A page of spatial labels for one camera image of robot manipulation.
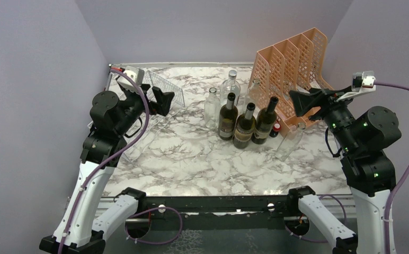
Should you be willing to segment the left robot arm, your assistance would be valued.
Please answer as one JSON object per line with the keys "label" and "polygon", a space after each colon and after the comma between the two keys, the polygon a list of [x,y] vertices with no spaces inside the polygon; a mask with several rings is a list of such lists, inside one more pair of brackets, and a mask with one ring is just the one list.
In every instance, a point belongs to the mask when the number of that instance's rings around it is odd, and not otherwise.
{"label": "left robot arm", "polygon": [[[147,98],[151,89],[155,99]],[[166,116],[174,92],[163,92],[148,84],[124,91],[125,99],[110,90],[92,100],[93,124],[83,142],[79,175],[62,221],[52,235],[41,239],[39,248],[47,253],[103,253],[108,238],[129,216],[146,212],[146,194],[126,188],[101,215],[96,214],[103,191],[117,167],[121,154],[129,148],[127,131],[142,114]]]}

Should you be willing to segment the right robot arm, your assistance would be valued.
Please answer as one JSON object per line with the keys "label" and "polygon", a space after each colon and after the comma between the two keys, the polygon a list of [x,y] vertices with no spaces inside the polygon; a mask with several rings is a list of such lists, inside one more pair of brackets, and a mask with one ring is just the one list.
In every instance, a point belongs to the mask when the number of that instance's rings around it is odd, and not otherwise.
{"label": "right robot arm", "polygon": [[297,116],[319,107],[309,119],[323,120],[339,143],[342,170],[352,191],[368,198],[392,192],[396,186],[395,167],[383,150],[402,136],[393,111],[374,106],[355,119],[348,109],[351,99],[343,99],[340,90],[312,88],[309,93],[291,91],[290,97]]}

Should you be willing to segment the small clear glass bottle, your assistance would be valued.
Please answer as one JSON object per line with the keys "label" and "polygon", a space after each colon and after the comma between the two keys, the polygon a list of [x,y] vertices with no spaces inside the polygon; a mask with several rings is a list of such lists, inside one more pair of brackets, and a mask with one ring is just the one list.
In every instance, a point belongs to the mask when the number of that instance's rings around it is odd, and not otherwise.
{"label": "small clear glass bottle", "polygon": [[220,100],[215,87],[209,88],[208,92],[209,95],[204,102],[204,122],[205,127],[214,130],[218,124]]}

